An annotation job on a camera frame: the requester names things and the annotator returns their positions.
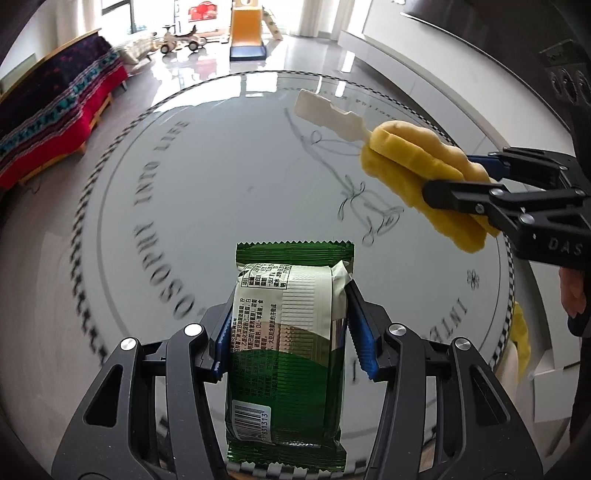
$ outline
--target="silver bolt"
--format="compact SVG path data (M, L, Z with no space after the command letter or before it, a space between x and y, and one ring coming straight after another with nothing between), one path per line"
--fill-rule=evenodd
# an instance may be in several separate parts
M519 220L527 225L533 225L535 223L534 218L529 213L522 213L519 215Z
M138 342L135 338L126 338L121 342L121 349L122 350L133 350Z
M404 325L400 325L399 323L393 323L388 328L388 331L396 337L401 337L402 335L406 334L406 327Z
M185 335L188 337L196 337L197 335L201 335L203 331L203 327L198 323L190 323L185 327Z
M472 344L470 343L470 340L468 340L467 338L456 339L456 347L458 347L460 350L469 350L471 346Z

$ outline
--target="barcode label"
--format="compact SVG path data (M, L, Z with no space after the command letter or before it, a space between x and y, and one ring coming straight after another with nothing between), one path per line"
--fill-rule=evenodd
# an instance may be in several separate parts
M271 443L271 407L232 400L232 427L239 440Z

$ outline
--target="orange slide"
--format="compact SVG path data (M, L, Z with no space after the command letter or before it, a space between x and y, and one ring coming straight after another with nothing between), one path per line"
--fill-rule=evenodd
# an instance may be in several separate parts
M262 42L262 6L256 0L235 0L230 27L230 60L265 60Z

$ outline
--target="tiled floor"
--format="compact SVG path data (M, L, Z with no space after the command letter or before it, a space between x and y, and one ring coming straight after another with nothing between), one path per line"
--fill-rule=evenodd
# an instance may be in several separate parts
M230 64L228 46L154 54L118 89L87 153L69 157L16 187L0 211L0 405L31 453L49 469L59 441L99 365L80 331L70 283L69 248L80 192L101 153L135 117L202 80L248 70L304 70L361 83L412 101L387 79L353 62L328 40L286 37L266 62Z

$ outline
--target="human hand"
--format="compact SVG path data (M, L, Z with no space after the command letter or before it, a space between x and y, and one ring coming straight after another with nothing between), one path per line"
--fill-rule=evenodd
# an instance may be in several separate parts
M576 317L583 313L587 306L587 298L583 291L583 272L561 267L558 271L560 277L560 301L569 317Z

